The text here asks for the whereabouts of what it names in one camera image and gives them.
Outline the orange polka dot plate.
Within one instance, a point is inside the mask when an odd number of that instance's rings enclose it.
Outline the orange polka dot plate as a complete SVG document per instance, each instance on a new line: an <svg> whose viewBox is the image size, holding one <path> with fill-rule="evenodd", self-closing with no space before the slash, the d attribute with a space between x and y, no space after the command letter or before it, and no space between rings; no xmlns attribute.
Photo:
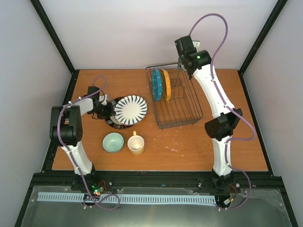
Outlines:
<svg viewBox="0 0 303 227"><path fill-rule="evenodd" d="M171 84L168 71L165 69L161 69L161 77L162 77L162 87L163 87L163 96L165 101L169 101L171 99Z"/></svg>

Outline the white blue striped plate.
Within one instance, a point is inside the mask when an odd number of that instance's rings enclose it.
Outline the white blue striped plate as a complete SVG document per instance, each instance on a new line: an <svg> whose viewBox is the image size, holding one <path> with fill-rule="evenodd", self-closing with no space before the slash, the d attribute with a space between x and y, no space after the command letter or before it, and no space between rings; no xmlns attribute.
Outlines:
<svg viewBox="0 0 303 227"><path fill-rule="evenodd" d="M122 125L135 125L145 118L147 110L147 102L143 97L138 95L125 96L114 107L115 119Z"/></svg>

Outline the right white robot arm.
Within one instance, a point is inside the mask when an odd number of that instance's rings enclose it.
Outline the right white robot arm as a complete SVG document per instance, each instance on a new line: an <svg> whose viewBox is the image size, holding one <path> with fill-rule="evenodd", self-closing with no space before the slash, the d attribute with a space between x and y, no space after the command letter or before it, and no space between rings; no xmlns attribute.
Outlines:
<svg viewBox="0 0 303 227"><path fill-rule="evenodd" d="M205 123L206 134L212 139L214 166L212 185L221 191L232 181L230 139L242 116L228 99L215 74L212 59L206 50L198 51L189 35L175 40L178 61L183 65L189 79L196 79L211 107L213 119Z"/></svg>

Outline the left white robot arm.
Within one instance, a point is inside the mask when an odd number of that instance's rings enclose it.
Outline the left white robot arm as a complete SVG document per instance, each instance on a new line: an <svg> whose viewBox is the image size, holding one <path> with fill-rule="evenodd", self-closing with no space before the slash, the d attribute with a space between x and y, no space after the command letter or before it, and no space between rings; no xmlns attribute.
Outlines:
<svg viewBox="0 0 303 227"><path fill-rule="evenodd" d="M81 183L90 191L97 188L98 178L91 174L93 164L87 157L82 144L81 117L91 114L96 115L98 120L103 120L116 114L107 95L100 95L101 93L103 91L100 88L90 86L86 96L51 109L50 139L65 151L74 167L75 174L84 175Z"/></svg>

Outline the teal polka dot plate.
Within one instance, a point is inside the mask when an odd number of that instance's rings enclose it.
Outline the teal polka dot plate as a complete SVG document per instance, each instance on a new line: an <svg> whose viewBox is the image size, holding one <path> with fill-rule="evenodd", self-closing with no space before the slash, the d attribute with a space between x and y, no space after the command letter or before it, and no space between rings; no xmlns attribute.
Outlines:
<svg viewBox="0 0 303 227"><path fill-rule="evenodd" d="M152 92L155 101L159 101L162 98L162 78L160 70L157 68L152 71Z"/></svg>

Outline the black bottom plate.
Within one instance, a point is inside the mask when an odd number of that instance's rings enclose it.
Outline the black bottom plate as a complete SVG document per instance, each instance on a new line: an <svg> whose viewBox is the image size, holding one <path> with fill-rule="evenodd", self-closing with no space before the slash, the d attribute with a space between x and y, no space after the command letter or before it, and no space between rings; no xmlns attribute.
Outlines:
<svg viewBox="0 0 303 227"><path fill-rule="evenodd" d="M122 99L123 97L118 97L118 98L115 98L111 101L111 104L113 107L115 107L115 105ZM108 118L105 118L105 122L112 128L114 129L118 129L118 130L123 130L123 129L128 129L128 128L131 128L133 127L133 125L123 125L123 124L120 124L114 116L110 116Z"/></svg>

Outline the dark wire dish rack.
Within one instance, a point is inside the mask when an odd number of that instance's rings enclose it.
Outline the dark wire dish rack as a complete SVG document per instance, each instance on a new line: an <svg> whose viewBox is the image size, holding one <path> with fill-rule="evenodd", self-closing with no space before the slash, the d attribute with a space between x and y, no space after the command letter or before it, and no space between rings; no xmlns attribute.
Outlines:
<svg viewBox="0 0 303 227"><path fill-rule="evenodd" d="M170 78L171 99L155 100L152 87L153 69L166 70ZM193 125L203 118L202 107L193 81L178 63L148 66L145 69L155 121L160 129Z"/></svg>

